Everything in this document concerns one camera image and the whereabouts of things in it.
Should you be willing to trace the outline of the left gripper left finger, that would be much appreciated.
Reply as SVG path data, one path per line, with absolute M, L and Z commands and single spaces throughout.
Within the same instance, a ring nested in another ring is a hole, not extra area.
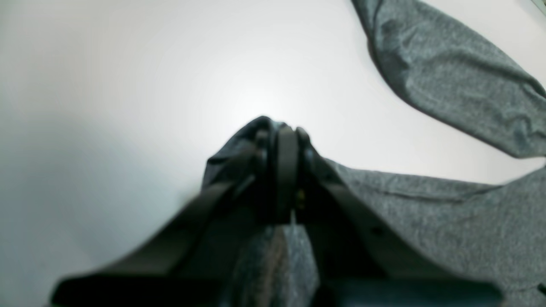
M 271 134 L 253 142 L 152 239 L 120 260 L 63 279 L 54 307 L 208 307 L 221 300 L 240 249 L 275 218 Z

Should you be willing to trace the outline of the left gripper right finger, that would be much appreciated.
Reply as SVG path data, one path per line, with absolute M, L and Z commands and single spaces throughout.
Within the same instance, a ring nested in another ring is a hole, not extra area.
M 302 129 L 277 134 L 277 221 L 302 225 L 318 266 L 314 307 L 499 307 L 493 285 L 417 252 L 367 208 Z

